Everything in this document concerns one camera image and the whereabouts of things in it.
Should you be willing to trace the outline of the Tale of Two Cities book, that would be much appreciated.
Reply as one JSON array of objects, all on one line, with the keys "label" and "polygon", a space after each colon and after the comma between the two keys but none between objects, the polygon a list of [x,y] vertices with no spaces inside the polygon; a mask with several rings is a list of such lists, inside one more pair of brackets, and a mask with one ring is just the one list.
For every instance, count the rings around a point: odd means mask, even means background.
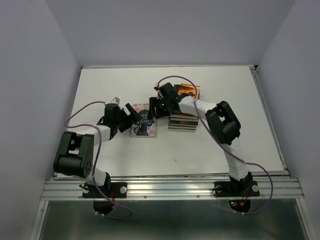
[{"label": "Tale of Two Cities book", "polygon": [[186,121],[186,120],[170,120],[169,124],[175,124],[175,125],[192,125],[197,126],[198,121]]}]

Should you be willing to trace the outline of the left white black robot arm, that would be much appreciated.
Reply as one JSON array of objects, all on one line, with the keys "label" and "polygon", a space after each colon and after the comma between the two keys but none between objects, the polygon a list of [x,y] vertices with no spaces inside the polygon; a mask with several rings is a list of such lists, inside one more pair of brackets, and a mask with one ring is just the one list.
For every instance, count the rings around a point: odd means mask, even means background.
[{"label": "left white black robot arm", "polygon": [[127,103],[121,108],[118,103],[106,103],[104,114],[97,124],[85,123],[83,131],[74,131],[70,126],[63,132],[53,163],[53,170],[66,176],[77,177],[83,198],[124,199],[127,196],[126,182],[112,182],[107,172],[95,167],[94,148],[110,141],[118,132],[124,132],[142,119]]}]

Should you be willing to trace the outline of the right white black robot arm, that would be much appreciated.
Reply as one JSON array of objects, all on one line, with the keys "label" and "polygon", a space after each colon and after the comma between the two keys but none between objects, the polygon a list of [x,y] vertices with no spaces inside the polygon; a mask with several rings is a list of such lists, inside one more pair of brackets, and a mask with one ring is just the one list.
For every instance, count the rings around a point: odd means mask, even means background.
[{"label": "right white black robot arm", "polygon": [[230,181],[226,184],[216,183],[215,194],[222,196],[249,197],[252,191],[253,177],[240,159],[241,124],[226,101],[209,103],[193,98],[187,94],[179,95],[171,83],[154,87],[156,97],[149,99],[149,117],[162,118],[178,111],[183,114],[197,116],[199,120],[206,120],[205,127],[217,144],[223,149],[229,167]]}]

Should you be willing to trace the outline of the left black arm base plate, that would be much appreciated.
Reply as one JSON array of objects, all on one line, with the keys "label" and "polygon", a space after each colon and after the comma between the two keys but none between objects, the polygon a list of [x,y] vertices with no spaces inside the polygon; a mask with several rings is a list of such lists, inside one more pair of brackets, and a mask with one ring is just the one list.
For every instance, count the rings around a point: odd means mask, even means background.
[{"label": "left black arm base plate", "polygon": [[[102,199],[104,198],[94,185],[87,183],[82,188],[82,197],[84,199]],[[124,199],[127,197],[128,184],[126,182],[111,182],[110,188],[105,186],[99,187],[101,192],[110,199]]]}]

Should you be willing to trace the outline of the floral cover white book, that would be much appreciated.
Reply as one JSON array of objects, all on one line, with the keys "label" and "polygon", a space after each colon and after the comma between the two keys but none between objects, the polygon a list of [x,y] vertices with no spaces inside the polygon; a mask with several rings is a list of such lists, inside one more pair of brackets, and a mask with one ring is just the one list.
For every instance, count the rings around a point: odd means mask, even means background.
[{"label": "floral cover white book", "polygon": [[137,103],[133,109],[142,117],[141,120],[131,126],[131,138],[155,138],[156,137],[156,120],[149,118],[148,103]]}]

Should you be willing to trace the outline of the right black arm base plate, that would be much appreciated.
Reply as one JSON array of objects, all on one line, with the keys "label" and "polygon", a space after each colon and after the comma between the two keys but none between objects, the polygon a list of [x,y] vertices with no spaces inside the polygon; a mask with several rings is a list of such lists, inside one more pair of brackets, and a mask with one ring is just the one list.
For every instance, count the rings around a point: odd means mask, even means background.
[{"label": "right black arm base plate", "polygon": [[260,191],[256,181],[250,181],[245,186],[231,181],[216,181],[212,193],[218,198],[226,197],[259,197]]}]

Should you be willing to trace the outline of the Three Days to See book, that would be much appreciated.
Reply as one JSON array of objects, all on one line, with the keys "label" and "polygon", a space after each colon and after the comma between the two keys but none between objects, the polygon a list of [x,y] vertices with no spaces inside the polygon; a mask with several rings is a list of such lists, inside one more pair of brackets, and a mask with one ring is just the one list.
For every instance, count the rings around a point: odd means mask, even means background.
[{"label": "Three Days to See book", "polygon": [[174,127],[174,128],[177,128],[177,127],[181,127],[181,128],[196,128],[198,125],[169,123],[168,126]]}]

